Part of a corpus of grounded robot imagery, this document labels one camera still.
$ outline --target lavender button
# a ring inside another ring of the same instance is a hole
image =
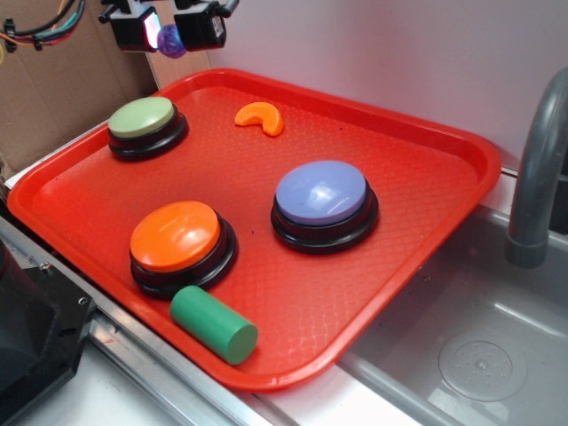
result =
[[[290,171],[278,184],[282,215],[300,225],[336,224],[352,216],[365,201],[363,174],[345,162],[310,162]]]

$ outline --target plastic tray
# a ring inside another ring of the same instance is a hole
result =
[[[245,391],[286,388],[331,366],[369,321],[496,182],[501,163],[482,138],[235,70],[212,70],[156,93],[191,129],[172,151],[121,162],[103,125],[29,172],[10,211],[221,383]],[[272,102],[277,138],[233,118]],[[373,234],[343,253],[314,256],[280,244],[270,211],[280,179],[306,162],[359,168],[380,202]],[[129,239],[138,222],[180,200],[208,203],[237,233],[240,254],[211,294],[253,321],[253,354],[231,367],[169,316],[170,304],[138,290]]]

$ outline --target toy orange slice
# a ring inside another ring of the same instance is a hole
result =
[[[278,136],[284,130],[284,120],[280,111],[268,102],[253,102],[244,106],[235,115],[234,123],[239,126],[262,124],[263,132],[269,136]]]

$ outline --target sink basin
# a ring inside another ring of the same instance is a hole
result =
[[[568,418],[568,242],[536,269],[504,258],[508,217],[479,207],[340,366],[423,424]]]

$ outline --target faucet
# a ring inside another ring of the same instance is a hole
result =
[[[511,208],[505,257],[540,266],[548,229],[568,233],[568,67],[548,84],[526,140]]]

